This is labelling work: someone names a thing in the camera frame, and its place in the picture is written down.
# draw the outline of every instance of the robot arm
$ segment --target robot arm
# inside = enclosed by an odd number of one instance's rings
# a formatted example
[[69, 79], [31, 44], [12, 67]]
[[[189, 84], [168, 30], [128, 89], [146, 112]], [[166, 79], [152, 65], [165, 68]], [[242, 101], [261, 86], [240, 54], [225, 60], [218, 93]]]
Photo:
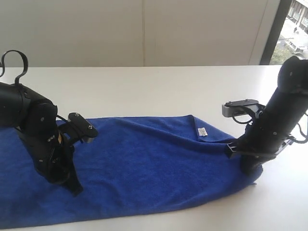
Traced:
[[[5, 72], [4, 57], [9, 52], [2, 56], [1, 76]], [[27, 72], [28, 61], [23, 53], [14, 52], [22, 56], [24, 71], [16, 77], [14, 84], [0, 83], [0, 126], [16, 129], [39, 174], [50, 183], [62, 185], [73, 195], [78, 195], [83, 189], [73, 164], [73, 144], [89, 142], [98, 133], [78, 113], [70, 113], [69, 121], [58, 116], [57, 106], [49, 99], [20, 84], [19, 78]], [[66, 123], [58, 126], [56, 117]]]
[[241, 170], [253, 172], [261, 164], [274, 159], [296, 140], [290, 133], [308, 109], [308, 61], [291, 57], [282, 65], [278, 87], [266, 106], [255, 100], [228, 102], [222, 106], [225, 117], [250, 115], [245, 134], [226, 146], [230, 158], [241, 155]]

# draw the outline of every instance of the building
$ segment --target building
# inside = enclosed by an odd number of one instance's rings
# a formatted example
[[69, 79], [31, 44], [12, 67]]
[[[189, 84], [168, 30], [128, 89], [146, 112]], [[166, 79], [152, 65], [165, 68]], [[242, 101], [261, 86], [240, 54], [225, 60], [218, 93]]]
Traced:
[[308, 0], [293, 0], [287, 18], [308, 34]]

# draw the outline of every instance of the screw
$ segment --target screw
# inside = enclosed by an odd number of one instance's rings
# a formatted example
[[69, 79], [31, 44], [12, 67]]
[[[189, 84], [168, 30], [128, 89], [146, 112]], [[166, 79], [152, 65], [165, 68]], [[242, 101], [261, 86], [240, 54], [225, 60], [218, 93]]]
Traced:
[[54, 135], [53, 135], [53, 136], [51, 136], [51, 137], [47, 140], [47, 142], [52, 141], [54, 138], [55, 138], [55, 136], [54, 136]]

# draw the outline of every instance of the blue towel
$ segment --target blue towel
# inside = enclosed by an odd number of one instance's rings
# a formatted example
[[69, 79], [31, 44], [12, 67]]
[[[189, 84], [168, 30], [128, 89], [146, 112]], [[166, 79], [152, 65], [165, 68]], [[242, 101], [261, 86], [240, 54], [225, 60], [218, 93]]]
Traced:
[[[0, 130], [0, 228], [161, 213], [202, 205], [252, 184], [223, 142], [233, 137], [193, 117], [90, 119], [99, 136], [76, 144], [84, 191], [49, 184], [14, 129]], [[205, 128], [208, 136], [200, 136]]]

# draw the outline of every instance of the table surface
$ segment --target table surface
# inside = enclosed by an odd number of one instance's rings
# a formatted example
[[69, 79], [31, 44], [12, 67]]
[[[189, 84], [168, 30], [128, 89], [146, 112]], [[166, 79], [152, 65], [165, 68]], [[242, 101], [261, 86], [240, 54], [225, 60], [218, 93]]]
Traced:
[[[224, 118], [221, 105], [246, 98], [266, 104], [277, 86], [279, 68], [30, 68], [21, 82], [51, 99], [58, 105], [59, 114], [65, 117], [70, 112], [79, 112], [87, 118], [192, 114], [237, 137], [244, 132], [244, 126]], [[20, 71], [20, 68], [8, 68], [1, 81], [13, 83]], [[305, 144], [287, 147], [275, 160], [264, 164], [257, 185], [199, 207], [21, 230], [306, 231], [307, 147]]]

